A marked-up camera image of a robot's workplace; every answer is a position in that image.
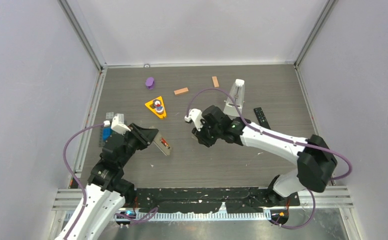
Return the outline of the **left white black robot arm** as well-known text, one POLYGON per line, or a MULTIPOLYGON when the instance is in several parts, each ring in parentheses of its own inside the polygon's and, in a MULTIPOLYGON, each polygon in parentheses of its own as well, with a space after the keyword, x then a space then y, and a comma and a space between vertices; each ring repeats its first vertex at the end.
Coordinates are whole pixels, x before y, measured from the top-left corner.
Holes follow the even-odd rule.
POLYGON ((136 153, 146 149, 159 134, 157 128, 126 125, 116 120, 101 124, 110 128, 99 162, 92 168, 82 198, 58 240, 96 240, 122 207, 136 199, 133 183, 124 180, 124 166, 136 153))

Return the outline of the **white printed card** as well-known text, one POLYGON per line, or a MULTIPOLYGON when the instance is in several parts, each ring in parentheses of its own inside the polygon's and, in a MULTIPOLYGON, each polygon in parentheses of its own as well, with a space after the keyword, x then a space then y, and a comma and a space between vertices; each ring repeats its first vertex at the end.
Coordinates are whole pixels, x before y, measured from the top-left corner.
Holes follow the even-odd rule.
POLYGON ((150 126, 149 129, 156 130, 157 133, 155 134, 152 142, 158 147, 158 149, 165 155, 170 156, 172 152, 172 147, 168 143, 168 141, 163 137, 161 132, 158 128, 155 128, 154 126, 150 126))

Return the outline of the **orange AAA battery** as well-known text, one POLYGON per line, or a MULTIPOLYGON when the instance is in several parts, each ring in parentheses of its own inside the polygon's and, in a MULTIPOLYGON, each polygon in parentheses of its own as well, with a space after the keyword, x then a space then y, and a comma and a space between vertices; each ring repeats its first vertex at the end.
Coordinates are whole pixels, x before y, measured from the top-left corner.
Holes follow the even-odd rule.
POLYGON ((170 145, 169 145, 164 139, 161 139, 161 143, 162 143, 166 148, 170 148, 170 145))

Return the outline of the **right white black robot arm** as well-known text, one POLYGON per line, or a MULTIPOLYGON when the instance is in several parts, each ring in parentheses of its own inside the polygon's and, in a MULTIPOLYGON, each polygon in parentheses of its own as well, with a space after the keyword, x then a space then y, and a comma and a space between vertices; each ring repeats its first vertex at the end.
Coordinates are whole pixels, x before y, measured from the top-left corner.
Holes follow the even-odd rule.
POLYGON ((326 151, 326 142, 315 134, 309 138, 285 135, 240 116, 230 118, 215 105, 204 111, 190 109, 184 120, 194 124, 193 135, 208 148, 221 139, 264 150, 293 163, 294 170, 275 176, 266 189, 265 195, 273 205, 281 205, 298 191, 324 192, 337 166, 334 154, 326 151))

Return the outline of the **black remote control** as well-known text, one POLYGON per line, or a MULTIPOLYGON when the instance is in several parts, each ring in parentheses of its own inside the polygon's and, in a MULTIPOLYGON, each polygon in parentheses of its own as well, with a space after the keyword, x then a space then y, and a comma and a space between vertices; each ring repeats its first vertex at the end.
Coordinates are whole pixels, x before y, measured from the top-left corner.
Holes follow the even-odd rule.
POLYGON ((254 111, 254 114, 255 114, 255 116, 257 118, 258 124, 261 127, 270 130, 271 127, 270 127, 270 125, 268 123, 268 120, 267 120, 267 118, 266 118, 266 116, 264 114, 263 109, 261 107, 256 107, 256 108, 253 109, 253 111, 254 111))

